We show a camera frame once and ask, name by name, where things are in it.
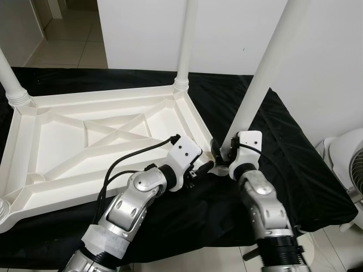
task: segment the black cable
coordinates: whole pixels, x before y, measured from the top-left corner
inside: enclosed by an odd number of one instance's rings
[[[119,159],[117,159],[115,162],[113,162],[111,164],[111,166],[109,167],[109,169],[107,170],[107,173],[104,177],[104,182],[103,182],[103,186],[102,186],[102,189],[99,193],[99,196],[97,198],[97,208],[96,208],[96,211],[95,211],[95,216],[92,220],[92,224],[96,224],[97,221],[100,219],[102,213],[104,212],[104,209],[105,209],[105,199],[106,199],[106,191],[107,191],[107,185],[113,180],[115,179],[116,177],[118,177],[119,175],[118,174],[115,174],[113,177],[110,178],[110,175],[113,171],[113,169],[119,164],[121,163],[123,160],[125,159],[128,159],[132,156],[136,156],[138,154],[141,154],[141,153],[144,153],[146,151],[150,151],[152,149],[155,149],[155,148],[158,148],[160,146],[163,146],[163,145],[166,145],[168,142],[171,142],[171,141],[175,141],[177,139],[179,139],[180,136],[176,135],[176,136],[171,136],[169,137],[168,139],[166,139],[165,141],[161,142],[161,143],[157,143],[153,146],[149,146],[149,147],[146,147],[146,148],[143,148],[141,150],[138,150],[138,151],[135,151],[135,152],[132,152],[130,154],[127,154]]]
[[[291,203],[291,195],[290,195],[290,191],[289,191],[289,185],[288,185],[288,180],[286,179],[285,175],[283,174],[283,172],[281,171],[281,169],[277,166],[277,164],[273,161],[272,158],[270,158],[268,155],[266,155],[265,153],[261,152],[258,149],[255,149],[254,147],[248,146],[246,144],[242,144],[240,143],[239,146],[247,148],[249,150],[255,151],[256,153],[260,154],[262,157],[264,157],[265,159],[267,159],[272,166],[275,168],[275,170],[277,171],[277,173],[281,176],[281,178],[284,181],[284,186],[285,186],[285,190],[286,190],[286,195],[288,198],[288,205],[289,205],[289,211],[290,211],[290,222],[292,224],[292,230],[294,235],[296,236],[296,231],[295,231],[295,219],[294,219],[294,215],[293,215],[293,209],[292,209],[292,203]]]

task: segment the tiled floor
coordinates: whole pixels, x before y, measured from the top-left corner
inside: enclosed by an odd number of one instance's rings
[[[363,232],[353,226],[345,233],[329,226],[299,238],[312,272],[345,272],[363,265]],[[151,263],[134,263],[134,272],[258,272],[259,257],[244,261],[242,255],[253,247],[202,248]],[[0,269],[0,272],[32,272],[22,269]]]
[[[97,12],[67,10],[45,29],[47,44],[28,67],[107,68],[101,23]]]

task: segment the fan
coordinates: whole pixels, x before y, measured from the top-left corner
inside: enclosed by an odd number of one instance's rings
[[[358,209],[358,215],[341,231],[357,224],[363,229],[363,127],[336,138],[327,138],[316,150],[347,190]]]

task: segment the white wall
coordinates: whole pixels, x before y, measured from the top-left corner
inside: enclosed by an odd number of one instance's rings
[[[109,68],[176,71],[185,0],[98,0]],[[199,0],[191,71],[253,74],[286,0]]]
[[[30,0],[0,0],[0,48],[11,66],[23,66],[43,39]]]
[[[272,88],[313,145],[363,126],[362,0],[312,1]]]

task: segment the black fabric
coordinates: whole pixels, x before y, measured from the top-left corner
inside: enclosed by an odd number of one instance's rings
[[[30,95],[149,87],[172,84],[175,73],[134,70],[31,69],[14,72]],[[190,74],[189,94],[211,134],[222,143],[252,76]],[[0,154],[12,117],[0,90]],[[269,90],[251,129],[263,133],[263,152],[289,180],[295,222],[305,231],[350,222],[357,214],[339,181],[326,167],[289,112]],[[286,202],[286,189],[263,158],[260,169]],[[0,266],[58,269],[79,246],[91,222],[95,203],[23,219],[0,234]],[[237,185],[213,174],[192,189],[167,192],[148,210],[124,263],[149,262],[205,246],[231,247],[254,243],[248,213]]]

